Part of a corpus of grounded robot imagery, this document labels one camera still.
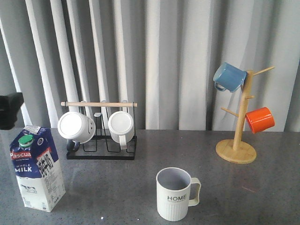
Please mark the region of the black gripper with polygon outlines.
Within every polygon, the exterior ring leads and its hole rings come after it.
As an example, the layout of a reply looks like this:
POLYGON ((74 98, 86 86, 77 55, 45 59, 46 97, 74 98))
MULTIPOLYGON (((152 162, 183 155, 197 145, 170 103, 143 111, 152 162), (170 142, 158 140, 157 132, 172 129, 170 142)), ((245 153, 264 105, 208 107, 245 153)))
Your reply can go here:
POLYGON ((23 94, 14 92, 0 97, 0 129, 10 130, 15 126, 17 114, 24 103, 23 94))

